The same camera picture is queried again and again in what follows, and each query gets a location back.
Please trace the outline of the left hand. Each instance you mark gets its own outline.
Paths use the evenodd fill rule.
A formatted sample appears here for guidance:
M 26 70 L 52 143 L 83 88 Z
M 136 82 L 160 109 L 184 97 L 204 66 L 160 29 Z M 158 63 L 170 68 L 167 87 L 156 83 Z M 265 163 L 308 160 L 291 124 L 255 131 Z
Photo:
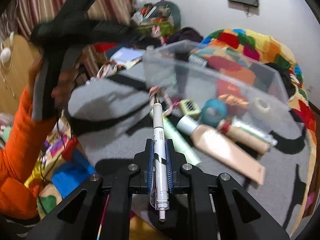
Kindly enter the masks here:
M 43 55 L 39 55 L 35 59 L 33 65 L 29 69 L 29 79 L 27 84 L 27 91 L 30 98 L 33 98 L 35 81 L 39 75 L 42 66 Z M 66 107 L 71 93 L 75 87 L 75 80 L 79 74 L 79 63 L 75 68 L 64 71 L 60 74 L 57 86 L 52 90 L 51 97 L 54 99 L 55 108 L 62 110 Z

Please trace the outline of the orange left sleeve forearm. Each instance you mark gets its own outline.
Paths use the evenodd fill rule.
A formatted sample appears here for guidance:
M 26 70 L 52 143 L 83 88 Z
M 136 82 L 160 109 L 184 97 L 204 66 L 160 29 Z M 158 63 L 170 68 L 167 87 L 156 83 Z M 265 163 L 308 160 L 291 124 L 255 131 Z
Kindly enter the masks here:
M 33 121 L 32 105 L 25 88 L 9 139 L 1 149 L 1 213 L 17 219 L 31 219 L 38 214 L 36 198 L 41 187 L 30 189 L 24 182 L 31 175 L 42 145 L 56 124 L 55 118 Z

